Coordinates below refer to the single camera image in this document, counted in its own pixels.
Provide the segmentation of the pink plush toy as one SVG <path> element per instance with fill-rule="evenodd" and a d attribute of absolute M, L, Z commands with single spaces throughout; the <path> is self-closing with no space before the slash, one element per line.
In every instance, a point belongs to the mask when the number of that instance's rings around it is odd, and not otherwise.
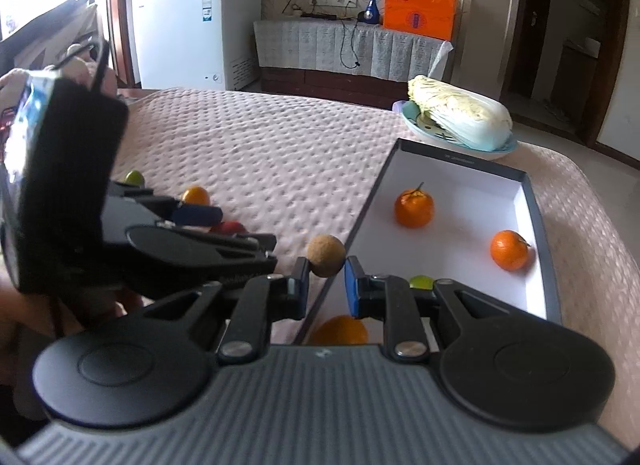
<path fill-rule="evenodd" d="M 98 64 L 96 64 L 96 62 L 86 62 L 75 55 L 61 68 L 55 68 L 53 65 L 49 65 L 42 71 L 58 73 L 64 78 L 77 82 L 77 84 L 83 84 L 87 88 L 91 88 L 97 68 Z M 21 95 L 28 76 L 35 74 L 39 74 L 39 70 L 11 69 L 9 73 L 1 77 L 1 98 L 8 99 L 10 104 L 13 105 Z M 106 70 L 102 79 L 101 92 L 108 96 L 117 95 L 116 76 L 110 68 Z"/>

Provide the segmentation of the brown longan fruit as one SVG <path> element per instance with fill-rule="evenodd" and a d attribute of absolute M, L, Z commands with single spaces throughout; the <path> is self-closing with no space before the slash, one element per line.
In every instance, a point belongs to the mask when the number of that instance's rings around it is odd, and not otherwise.
<path fill-rule="evenodd" d="M 321 234 L 308 244 L 306 257 L 311 271 L 326 279 L 340 272 L 346 259 L 346 249 L 337 237 Z"/>

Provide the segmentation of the cloth-covered low cabinet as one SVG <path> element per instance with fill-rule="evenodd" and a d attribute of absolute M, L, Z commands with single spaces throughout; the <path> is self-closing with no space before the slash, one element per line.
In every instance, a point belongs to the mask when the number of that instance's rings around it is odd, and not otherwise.
<path fill-rule="evenodd" d="M 380 25 L 313 18 L 254 23 L 260 84 L 268 93 L 390 108 L 416 75 L 441 80 L 451 42 Z"/>

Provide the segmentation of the blue glass bottle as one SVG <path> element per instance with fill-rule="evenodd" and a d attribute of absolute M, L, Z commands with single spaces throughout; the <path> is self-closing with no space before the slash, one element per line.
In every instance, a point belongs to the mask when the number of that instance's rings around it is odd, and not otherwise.
<path fill-rule="evenodd" d="M 369 0 L 366 9 L 363 11 L 361 21 L 377 25 L 380 22 L 380 10 L 378 9 L 378 0 Z"/>

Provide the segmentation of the large yellow-orange tomato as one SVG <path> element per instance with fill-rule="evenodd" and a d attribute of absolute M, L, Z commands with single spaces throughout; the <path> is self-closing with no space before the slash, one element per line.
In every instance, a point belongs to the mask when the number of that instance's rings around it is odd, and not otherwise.
<path fill-rule="evenodd" d="M 369 341 L 367 327 L 349 315 L 337 315 L 322 323 L 310 335 L 313 346 L 365 345 Z"/>

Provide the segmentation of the large orange tangerine with stem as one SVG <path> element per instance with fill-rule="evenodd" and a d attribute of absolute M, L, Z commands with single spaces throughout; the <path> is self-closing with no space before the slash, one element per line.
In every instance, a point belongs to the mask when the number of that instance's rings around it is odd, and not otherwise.
<path fill-rule="evenodd" d="M 435 216 L 434 198 L 422 190 L 423 183 L 403 191 L 395 200 L 394 215 L 398 224 L 419 229 L 430 224 Z"/>

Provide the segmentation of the white shallow cardboard box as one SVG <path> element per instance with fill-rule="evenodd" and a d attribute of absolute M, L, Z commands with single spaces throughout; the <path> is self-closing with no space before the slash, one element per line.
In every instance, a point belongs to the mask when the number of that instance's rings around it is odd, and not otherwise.
<path fill-rule="evenodd" d="M 409 188 L 422 188 L 434 199 L 435 216 L 423 228 L 408 229 L 395 219 L 395 200 Z M 491 259 L 490 241 L 503 230 L 529 243 L 524 269 L 508 272 Z M 451 279 L 537 317 L 562 321 L 544 222 L 525 171 L 399 139 L 345 247 L 369 274 Z"/>

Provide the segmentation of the orange paper bag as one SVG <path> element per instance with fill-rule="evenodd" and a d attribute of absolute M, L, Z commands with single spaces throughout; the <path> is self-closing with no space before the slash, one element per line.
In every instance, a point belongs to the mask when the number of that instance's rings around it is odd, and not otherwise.
<path fill-rule="evenodd" d="M 383 26 L 448 41 L 457 5 L 458 0 L 385 0 Z"/>

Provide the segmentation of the pink quilted table cover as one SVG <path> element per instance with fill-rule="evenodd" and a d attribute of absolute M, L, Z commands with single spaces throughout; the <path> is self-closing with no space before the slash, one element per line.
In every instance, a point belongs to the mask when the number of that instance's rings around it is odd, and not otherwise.
<path fill-rule="evenodd" d="M 560 323 L 451 279 L 422 291 L 364 271 L 367 344 L 313 346 L 322 323 L 352 317 L 344 265 L 326 279 L 310 268 L 299 321 L 286 317 L 288 277 L 317 235 L 345 246 L 390 150 L 409 140 L 398 116 L 202 90 L 127 107 L 112 181 L 137 169 L 143 188 L 178 202 L 206 188 L 222 221 L 274 236 L 276 267 L 160 299 L 43 294 L 55 338 L 32 387 L 47 422 L 5 462 L 638 462 L 638 270 L 568 159 L 518 144 L 488 160 L 532 181 Z"/>

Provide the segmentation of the red apple-like fruit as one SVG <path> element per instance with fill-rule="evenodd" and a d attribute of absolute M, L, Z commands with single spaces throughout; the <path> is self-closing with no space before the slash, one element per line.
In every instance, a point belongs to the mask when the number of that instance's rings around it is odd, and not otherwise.
<path fill-rule="evenodd" d="M 219 235 L 244 234 L 247 229 L 241 222 L 235 220 L 221 221 L 209 228 L 210 233 Z"/>

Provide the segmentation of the light blue plate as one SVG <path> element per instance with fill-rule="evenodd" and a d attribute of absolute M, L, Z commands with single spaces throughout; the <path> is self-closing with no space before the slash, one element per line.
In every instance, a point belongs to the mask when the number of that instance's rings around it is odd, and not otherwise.
<path fill-rule="evenodd" d="M 404 113 L 398 114 L 405 126 L 424 143 L 443 148 L 454 153 L 474 156 L 485 160 L 496 160 L 514 152 L 518 148 L 518 140 L 510 136 L 508 141 L 496 151 L 478 151 L 460 142 L 454 136 L 440 128 L 431 119 L 425 119 L 422 115 L 416 115 L 418 108 L 407 101 Z"/>

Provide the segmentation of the small green fruit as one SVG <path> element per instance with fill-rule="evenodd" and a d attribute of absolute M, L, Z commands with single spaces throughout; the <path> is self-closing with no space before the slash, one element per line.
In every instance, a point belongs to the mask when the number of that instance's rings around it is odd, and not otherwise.
<path fill-rule="evenodd" d="M 143 188 L 145 186 L 145 179 L 141 171 L 134 169 L 130 170 L 125 178 L 124 183 L 132 186 L 136 186 L 137 188 Z"/>

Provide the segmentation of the white chest freezer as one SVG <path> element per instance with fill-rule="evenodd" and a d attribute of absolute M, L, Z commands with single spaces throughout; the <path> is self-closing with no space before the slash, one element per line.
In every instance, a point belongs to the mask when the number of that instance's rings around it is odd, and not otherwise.
<path fill-rule="evenodd" d="M 144 89 L 241 90 L 258 78 L 262 0 L 131 0 Z"/>

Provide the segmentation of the purple small object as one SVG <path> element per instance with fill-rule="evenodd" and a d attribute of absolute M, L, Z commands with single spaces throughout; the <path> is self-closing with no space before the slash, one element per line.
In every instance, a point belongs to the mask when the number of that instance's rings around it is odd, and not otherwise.
<path fill-rule="evenodd" d="M 396 101 L 392 105 L 392 111 L 394 113 L 402 114 L 402 113 L 404 113 L 404 107 L 405 107 L 406 104 L 407 104 L 407 101 Z"/>

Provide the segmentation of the small yellow-orange tomato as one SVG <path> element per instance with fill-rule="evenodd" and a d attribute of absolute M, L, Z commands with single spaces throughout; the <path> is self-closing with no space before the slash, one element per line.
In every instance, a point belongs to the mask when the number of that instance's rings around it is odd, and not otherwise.
<path fill-rule="evenodd" d="M 209 206 L 210 205 L 210 196 L 207 192 L 206 188 L 202 188 L 201 186 L 194 185 L 191 188 L 187 188 L 181 196 L 180 200 L 183 203 L 191 204 L 191 205 L 202 205 Z"/>

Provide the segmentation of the green tomato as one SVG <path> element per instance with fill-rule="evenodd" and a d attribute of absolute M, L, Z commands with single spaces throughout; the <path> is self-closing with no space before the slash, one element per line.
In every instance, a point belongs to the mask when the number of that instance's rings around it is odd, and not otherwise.
<path fill-rule="evenodd" d="M 409 285 L 412 289 L 422 289 L 422 291 L 431 291 L 434 286 L 434 280 L 427 275 L 419 274 L 411 277 Z"/>

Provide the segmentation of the napa cabbage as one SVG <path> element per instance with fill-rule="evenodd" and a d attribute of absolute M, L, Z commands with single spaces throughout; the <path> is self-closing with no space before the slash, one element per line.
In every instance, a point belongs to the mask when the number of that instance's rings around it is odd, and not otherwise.
<path fill-rule="evenodd" d="M 496 151 L 512 136 L 509 111 L 485 95 L 418 75 L 408 81 L 408 98 L 418 108 L 416 115 L 475 150 Z"/>

